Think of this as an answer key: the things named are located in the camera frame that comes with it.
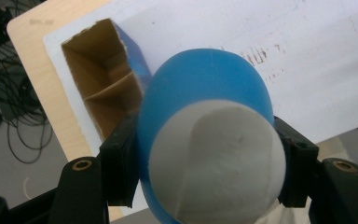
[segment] open cardboard box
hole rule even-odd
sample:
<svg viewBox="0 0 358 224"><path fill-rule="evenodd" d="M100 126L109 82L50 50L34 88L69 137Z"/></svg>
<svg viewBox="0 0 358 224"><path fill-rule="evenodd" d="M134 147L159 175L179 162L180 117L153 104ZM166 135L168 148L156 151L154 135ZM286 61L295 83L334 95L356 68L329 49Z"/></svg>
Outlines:
<svg viewBox="0 0 358 224"><path fill-rule="evenodd" d="M85 107L104 140L127 114L139 110L142 85L151 78L142 53L108 19L62 43L62 51Z"/></svg>

